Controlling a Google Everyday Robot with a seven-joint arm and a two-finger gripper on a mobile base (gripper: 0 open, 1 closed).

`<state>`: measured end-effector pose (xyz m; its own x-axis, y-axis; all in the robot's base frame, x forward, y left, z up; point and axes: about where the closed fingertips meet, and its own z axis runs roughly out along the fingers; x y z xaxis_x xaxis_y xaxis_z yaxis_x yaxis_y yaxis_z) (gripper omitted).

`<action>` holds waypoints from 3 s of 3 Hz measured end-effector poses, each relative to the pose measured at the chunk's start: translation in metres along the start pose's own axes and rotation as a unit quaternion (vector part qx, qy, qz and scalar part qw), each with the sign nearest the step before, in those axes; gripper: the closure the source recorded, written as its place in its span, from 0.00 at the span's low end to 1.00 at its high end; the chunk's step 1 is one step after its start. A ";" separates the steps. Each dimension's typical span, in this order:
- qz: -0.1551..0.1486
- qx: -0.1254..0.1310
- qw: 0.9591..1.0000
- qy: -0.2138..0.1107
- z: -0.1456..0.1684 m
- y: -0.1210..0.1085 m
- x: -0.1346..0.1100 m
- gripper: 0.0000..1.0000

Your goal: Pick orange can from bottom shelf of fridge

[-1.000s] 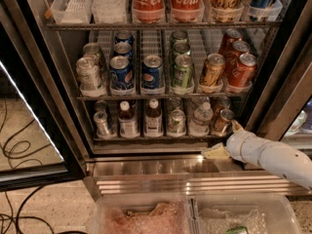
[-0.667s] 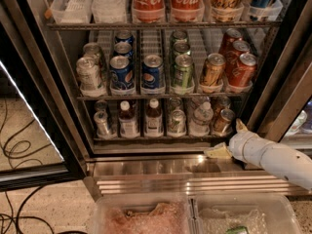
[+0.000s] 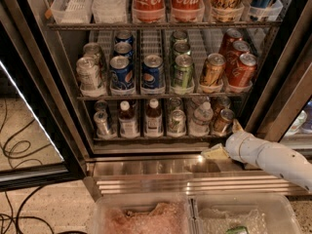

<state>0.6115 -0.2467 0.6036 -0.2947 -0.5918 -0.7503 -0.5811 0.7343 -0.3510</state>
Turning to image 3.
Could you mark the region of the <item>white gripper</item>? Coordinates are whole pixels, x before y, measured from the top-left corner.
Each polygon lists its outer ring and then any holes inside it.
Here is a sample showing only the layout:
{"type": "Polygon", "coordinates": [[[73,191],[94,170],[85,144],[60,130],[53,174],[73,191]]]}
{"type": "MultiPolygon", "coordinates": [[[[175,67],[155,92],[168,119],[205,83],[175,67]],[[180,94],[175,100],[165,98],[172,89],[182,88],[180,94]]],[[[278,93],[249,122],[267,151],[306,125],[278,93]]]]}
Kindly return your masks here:
{"type": "Polygon", "coordinates": [[[244,132],[244,128],[237,119],[233,120],[232,133],[225,142],[225,148],[219,143],[202,151],[201,156],[208,160],[226,160],[230,156],[233,160],[241,163],[255,165],[260,146],[265,141],[244,132]]]}

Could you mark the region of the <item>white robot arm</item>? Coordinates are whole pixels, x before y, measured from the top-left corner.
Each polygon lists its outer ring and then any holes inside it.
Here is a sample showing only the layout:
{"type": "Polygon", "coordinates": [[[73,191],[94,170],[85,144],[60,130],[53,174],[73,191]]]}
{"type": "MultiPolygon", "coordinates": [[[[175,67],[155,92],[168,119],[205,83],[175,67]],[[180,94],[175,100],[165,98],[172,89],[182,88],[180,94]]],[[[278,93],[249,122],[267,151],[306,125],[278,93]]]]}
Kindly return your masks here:
{"type": "Polygon", "coordinates": [[[312,164],[303,155],[278,142],[255,137],[237,120],[225,145],[219,143],[208,148],[201,156],[207,160],[232,159],[249,164],[312,192],[312,164]]]}

